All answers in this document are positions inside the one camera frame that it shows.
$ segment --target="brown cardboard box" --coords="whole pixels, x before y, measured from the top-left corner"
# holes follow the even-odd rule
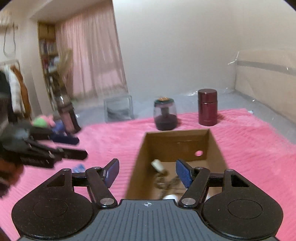
[[[132,173],[126,199],[159,199],[162,190],[155,187],[156,170],[151,162],[159,159],[168,170],[166,181],[177,176],[176,160],[183,159],[192,167],[206,167],[211,172],[223,173],[227,166],[219,147],[209,129],[188,131],[149,132],[143,139],[136,165]],[[182,183],[168,194],[177,194],[179,198],[186,189]],[[209,195],[221,192],[221,188],[210,188]]]

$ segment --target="round hole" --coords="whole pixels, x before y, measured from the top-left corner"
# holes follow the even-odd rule
[[[199,151],[197,151],[197,152],[195,153],[195,155],[196,155],[196,156],[202,156],[202,155],[203,155],[203,151],[200,151],[200,150],[199,150]]]

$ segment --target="silver screw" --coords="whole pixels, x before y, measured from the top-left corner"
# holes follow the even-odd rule
[[[184,198],[181,201],[184,205],[193,205],[195,203],[195,200],[193,198]]]
[[[115,203],[115,201],[113,198],[106,197],[106,198],[101,199],[100,203],[105,206],[109,206],[109,205],[112,205],[113,203]]]

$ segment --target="black robotic gripper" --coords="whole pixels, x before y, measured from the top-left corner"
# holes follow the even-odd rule
[[[30,240],[277,240],[283,211],[235,170],[211,173],[176,161],[187,189],[174,200],[121,200],[109,191],[119,173],[113,159],[85,173],[62,169],[12,210],[21,241]],[[87,187],[90,200],[74,192]],[[205,201],[210,187],[222,192]]]

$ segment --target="beige headboard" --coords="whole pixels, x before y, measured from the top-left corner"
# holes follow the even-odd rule
[[[296,50],[240,51],[235,89],[296,123]]]

